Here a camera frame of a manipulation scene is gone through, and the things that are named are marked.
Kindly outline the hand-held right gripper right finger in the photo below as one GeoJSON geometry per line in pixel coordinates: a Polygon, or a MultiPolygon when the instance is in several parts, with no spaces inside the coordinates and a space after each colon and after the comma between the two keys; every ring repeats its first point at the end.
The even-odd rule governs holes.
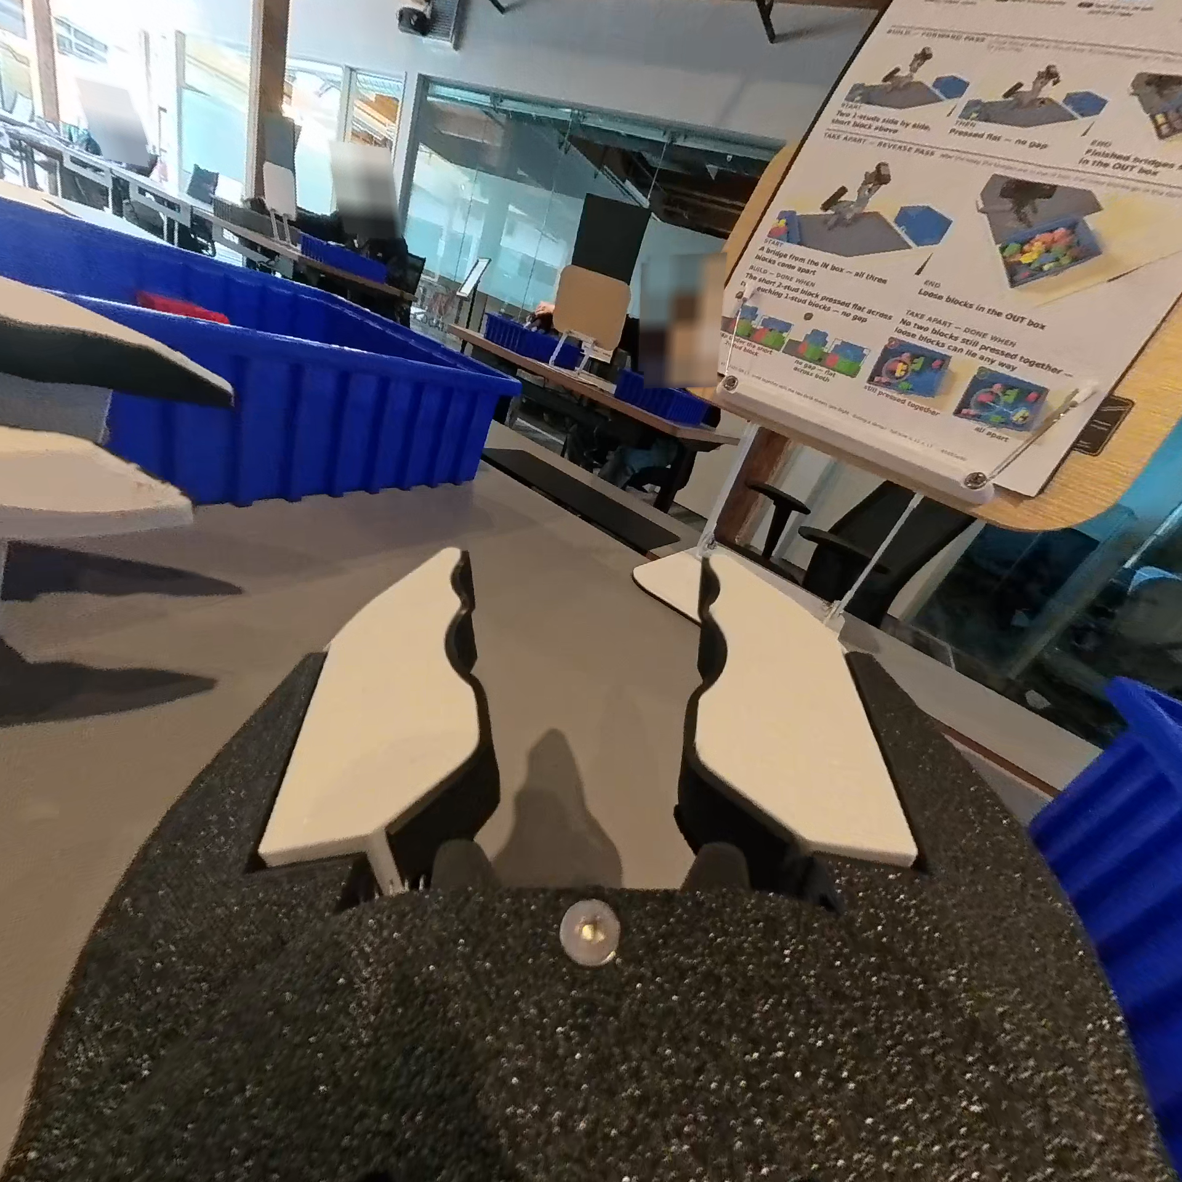
{"type": "Polygon", "coordinates": [[[741,561],[701,564],[689,768],[806,852],[888,866],[920,857],[833,627],[741,561]]]}

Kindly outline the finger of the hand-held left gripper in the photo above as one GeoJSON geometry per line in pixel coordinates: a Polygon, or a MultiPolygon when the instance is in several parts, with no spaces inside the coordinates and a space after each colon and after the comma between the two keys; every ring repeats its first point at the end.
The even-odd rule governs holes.
{"type": "Polygon", "coordinates": [[[232,409],[225,378],[115,319],[1,280],[1,423],[104,444],[114,392],[232,409]]]}
{"type": "Polygon", "coordinates": [[[183,492],[90,440],[1,429],[1,537],[107,537],[193,519],[183,492]]]}

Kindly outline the wooden post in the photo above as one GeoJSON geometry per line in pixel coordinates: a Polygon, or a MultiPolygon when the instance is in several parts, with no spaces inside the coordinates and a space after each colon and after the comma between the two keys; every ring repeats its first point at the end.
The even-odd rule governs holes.
{"type": "Polygon", "coordinates": [[[764,498],[756,484],[778,482],[792,458],[794,440],[757,423],[748,423],[736,453],[734,468],[725,488],[713,536],[718,543],[747,543],[764,515],[764,498]]]}

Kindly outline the black office chair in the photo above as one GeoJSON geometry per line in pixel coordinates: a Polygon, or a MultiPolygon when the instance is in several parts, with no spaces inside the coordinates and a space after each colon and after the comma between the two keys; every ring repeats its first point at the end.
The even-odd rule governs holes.
{"type": "Polygon", "coordinates": [[[799,539],[812,543],[813,551],[805,568],[795,571],[777,561],[774,550],[791,516],[806,516],[809,508],[768,482],[747,482],[747,488],[770,501],[772,519],[763,548],[746,544],[739,553],[823,601],[839,601],[869,564],[846,612],[874,627],[882,626],[912,577],[974,523],[968,513],[926,496],[912,506],[907,488],[881,482],[834,525],[801,526],[799,539]]]}

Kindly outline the red mega block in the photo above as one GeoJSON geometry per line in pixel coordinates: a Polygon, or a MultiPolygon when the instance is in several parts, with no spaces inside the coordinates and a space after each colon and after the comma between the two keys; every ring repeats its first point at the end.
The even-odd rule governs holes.
{"type": "Polygon", "coordinates": [[[160,312],[163,315],[176,315],[181,318],[208,321],[222,325],[232,323],[228,315],[222,312],[203,306],[188,299],[180,299],[148,290],[136,290],[136,304],[141,308],[146,308],[153,312],[160,312]]]}

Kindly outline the blue plastic bin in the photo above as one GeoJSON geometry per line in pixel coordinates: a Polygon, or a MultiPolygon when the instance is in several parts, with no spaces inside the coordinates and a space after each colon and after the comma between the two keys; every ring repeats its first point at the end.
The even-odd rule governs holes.
{"type": "Polygon", "coordinates": [[[1124,722],[1029,824],[1131,1023],[1179,1006],[1180,706],[1126,677],[1124,722]]]}
{"type": "Polygon", "coordinates": [[[622,368],[615,382],[615,398],[647,413],[684,426],[715,429],[720,411],[716,405],[685,388],[646,385],[643,374],[622,368]]]}
{"type": "Polygon", "coordinates": [[[466,482],[518,380],[290,280],[3,200],[3,275],[118,321],[231,382],[231,409],[114,392],[107,446],[194,503],[466,482]],[[163,315],[136,290],[231,325],[163,315]]]}
{"type": "Polygon", "coordinates": [[[512,353],[543,363],[550,363],[560,346],[560,337],[540,329],[532,329],[502,313],[484,313],[483,337],[512,353]]]}

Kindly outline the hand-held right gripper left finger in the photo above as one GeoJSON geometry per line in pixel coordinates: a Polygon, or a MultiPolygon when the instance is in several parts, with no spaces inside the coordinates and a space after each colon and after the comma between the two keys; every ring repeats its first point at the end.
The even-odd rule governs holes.
{"type": "Polygon", "coordinates": [[[477,675],[470,557],[446,547],[326,644],[259,862],[362,859],[381,895],[426,889],[439,848],[471,841],[499,803],[477,675]]]}

